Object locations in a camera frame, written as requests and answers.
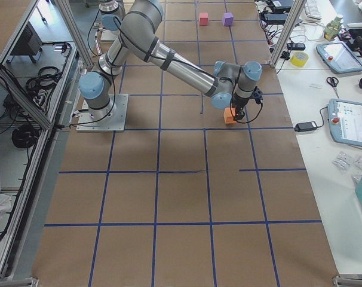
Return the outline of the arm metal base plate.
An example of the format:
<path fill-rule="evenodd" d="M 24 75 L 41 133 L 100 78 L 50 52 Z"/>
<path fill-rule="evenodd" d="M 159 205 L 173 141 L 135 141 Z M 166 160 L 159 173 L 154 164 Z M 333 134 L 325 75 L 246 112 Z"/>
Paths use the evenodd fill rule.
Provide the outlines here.
<path fill-rule="evenodd" d="M 123 132 L 125 128 L 128 94 L 109 94 L 110 103 L 104 109 L 93 110 L 84 100 L 82 109 L 88 111 L 79 115 L 77 132 Z"/>
<path fill-rule="evenodd" d="M 114 42 L 118 37 L 119 31 L 103 30 L 100 40 L 104 42 Z"/>

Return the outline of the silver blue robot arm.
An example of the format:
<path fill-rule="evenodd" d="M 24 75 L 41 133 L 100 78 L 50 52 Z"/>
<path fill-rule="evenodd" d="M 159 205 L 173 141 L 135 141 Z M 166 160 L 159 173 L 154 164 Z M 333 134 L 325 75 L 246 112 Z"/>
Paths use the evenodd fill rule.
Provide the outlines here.
<path fill-rule="evenodd" d="M 217 61 L 213 74 L 209 74 L 164 45 L 155 34 L 164 17 L 158 1 L 135 1 L 128 12 L 122 1 L 100 1 L 99 7 L 113 8 L 102 16 L 102 24 L 118 36 L 92 71 L 79 81 L 79 90 L 94 120 L 102 121 L 114 112 L 115 102 L 109 89 L 129 54 L 153 63 L 210 97 L 215 108 L 232 108 L 232 117 L 238 123 L 242 122 L 244 107 L 250 100 L 263 104 L 262 91 L 257 87 L 262 74 L 258 62 L 240 66 Z"/>
<path fill-rule="evenodd" d="M 107 30 L 117 31 L 118 21 L 114 18 L 119 18 L 121 21 L 125 17 L 124 1 L 121 0 L 100 0 L 99 11 L 102 14 L 102 25 Z"/>

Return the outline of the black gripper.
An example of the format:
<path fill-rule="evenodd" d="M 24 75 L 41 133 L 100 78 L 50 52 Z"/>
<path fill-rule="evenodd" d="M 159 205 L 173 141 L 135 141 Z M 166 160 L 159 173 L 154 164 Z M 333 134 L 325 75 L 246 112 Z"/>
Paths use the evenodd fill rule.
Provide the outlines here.
<path fill-rule="evenodd" d="M 232 119 L 235 120 L 235 111 L 236 111 L 236 121 L 240 122 L 244 116 L 245 112 L 243 111 L 244 107 L 247 105 L 247 99 L 239 96 L 232 96 L 231 99 L 231 108 L 229 108 Z"/>

